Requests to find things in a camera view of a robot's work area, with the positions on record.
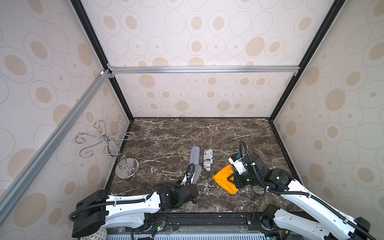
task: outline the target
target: yellow cloth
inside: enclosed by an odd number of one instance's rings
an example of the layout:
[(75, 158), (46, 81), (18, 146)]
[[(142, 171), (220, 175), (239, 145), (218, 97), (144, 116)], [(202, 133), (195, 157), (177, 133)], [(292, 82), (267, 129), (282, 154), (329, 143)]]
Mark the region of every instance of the yellow cloth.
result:
[(239, 191), (235, 187), (235, 185), (233, 183), (229, 182), (227, 179), (233, 173), (234, 173), (234, 171), (232, 170), (232, 166), (228, 165), (225, 168), (223, 168), (222, 170), (220, 170), (220, 172), (218, 172), (216, 175), (213, 176), (213, 179), (215, 180), (215, 182), (217, 182), (218, 185), (220, 185), (222, 188), (224, 188), (224, 190), (226, 190), (227, 192), (229, 192), (232, 195), (237, 193), (237, 191)]

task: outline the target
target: cylindrical can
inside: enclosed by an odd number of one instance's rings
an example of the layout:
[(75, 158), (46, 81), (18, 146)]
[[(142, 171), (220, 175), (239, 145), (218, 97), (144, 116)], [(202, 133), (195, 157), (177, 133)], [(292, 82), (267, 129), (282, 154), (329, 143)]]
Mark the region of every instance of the cylindrical can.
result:
[(214, 158), (213, 158), (213, 150), (212, 149), (207, 149), (207, 150), (204, 150), (204, 156), (203, 156), (203, 160), (204, 160), (204, 169), (207, 171), (207, 172), (210, 172), (212, 171), (212, 169), (214, 168)]

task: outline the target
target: round metal base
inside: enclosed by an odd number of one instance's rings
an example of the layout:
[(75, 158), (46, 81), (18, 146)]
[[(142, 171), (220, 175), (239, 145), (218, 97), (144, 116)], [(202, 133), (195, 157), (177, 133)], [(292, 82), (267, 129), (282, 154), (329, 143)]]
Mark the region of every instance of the round metal base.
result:
[(134, 158), (122, 158), (116, 166), (115, 175), (120, 179), (132, 180), (139, 171), (139, 162)]

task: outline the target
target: aluminum frame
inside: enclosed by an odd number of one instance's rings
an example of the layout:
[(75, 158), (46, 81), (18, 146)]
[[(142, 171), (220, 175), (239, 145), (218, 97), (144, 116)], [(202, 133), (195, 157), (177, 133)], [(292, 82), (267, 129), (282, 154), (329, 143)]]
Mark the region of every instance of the aluminum frame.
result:
[[(68, 4), (72, 5), (73, 10), (77, 14), (78, 19), (81, 22), (81, 25), (83, 26), (84, 31), (87, 34), (88, 40), (92, 44), (93, 49), (96, 52), (97, 57), (99, 58), (99, 61), (102, 65), (102, 67), (104, 69), (110, 69), (111, 66), (108, 64), (107, 57), (105, 56), (103, 48), (100, 45), (99, 39), (98, 39), (98, 37), (97, 37), (93, 27), (92, 27), (92, 23), (88, 18), (87, 12), (85, 11), (83, 4), (81, 3), (81, 0), (68, 0)], [(121, 88), (120, 88), (114, 74), (111, 74), (111, 76), (109, 77), (109, 81), (111, 82), (113, 90), (115, 91), (115, 93), (119, 99), (119, 102), (121, 104), (121, 107), (123, 108), (129, 121), (132, 121), (133, 120), (132, 112), (129, 109), (127, 101), (125, 100), (125, 98), (122, 94)]]
[(113, 74), (124, 73), (269, 73), (293, 72), (300, 69), (296, 65), (281, 66), (180, 66), (180, 67), (110, 67)]
[(111, 75), (109, 70), (103, 71), (103, 74), (93, 81), (91, 86), (89, 86), (82, 97), (69, 111), (67, 116), (34, 155), (29, 164), (23, 169), (21, 174), (19, 174), (19, 176), (13, 181), (5, 192), (4, 197), (0, 201), (0, 226), (3, 224), (5, 219), (7, 219), (19, 200), (23, 197), (33, 180), (37, 177), (41, 169), (60, 145), (61, 141), (84, 112), (84, 109), (91, 102), (105, 80), (107, 80)]
[(341, 9), (345, 6), (346, 0), (335, 0), (329, 9), (327, 15), (325, 16), (323, 22), (321, 23), (319, 30), (317, 31), (315, 37), (313, 38), (310, 46), (308, 47), (307, 52), (304, 54), (299, 66), (300, 69), (297, 72), (297, 74), (294, 74), (291, 78), (291, 81), (288, 83), (287, 87), (285, 88), (283, 95), (280, 97), (275, 109), (273, 110), (270, 119), (274, 121), (279, 114), (280, 110), (282, 109), (283, 105), (287, 101), (288, 97), (290, 96), (291, 92), (295, 88), (295, 85), (297, 81), (300, 79), (301, 75), (304, 73), (304, 70), (306, 69), (307, 65), (313, 58), (314, 54), (318, 50), (320, 44), (322, 43), (324, 37), (327, 35), (329, 29), (331, 28), (332, 24), (334, 23), (334, 20), (339, 15)]

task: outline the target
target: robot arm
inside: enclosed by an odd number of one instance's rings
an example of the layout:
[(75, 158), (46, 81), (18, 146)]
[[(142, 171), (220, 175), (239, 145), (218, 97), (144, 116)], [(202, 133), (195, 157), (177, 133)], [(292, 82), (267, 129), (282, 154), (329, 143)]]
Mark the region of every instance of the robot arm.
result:
[(265, 190), (293, 202), (318, 221), (310, 221), (269, 205), (274, 209), (264, 211), (266, 214), (262, 216), (262, 222), (265, 225), (271, 227), (273, 220), (276, 226), (292, 230), (312, 240), (375, 239), (368, 234), (370, 224), (367, 220), (361, 217), (354, 219), (330, 206), (283, 169), (270, 170), (258, 155), (249, 154), (244, 141), (240, 141), (240, 154), (231, 156), (229, 162), (237, 169), (237, 173), (228, 177), (228, 181), (237, 189), (247, 185), (260, 185)]
[(104, 189), (99, 190), (78, 202), (76, 211), (70, 214), (74, 221), (72, 237), (88, 236), (107, 227), (138, 228), (144, 224), (145, 213), (179, 209), (189, 201), (195, 203), (198, 195), (195, 184), (127, 197), (106, 195)]

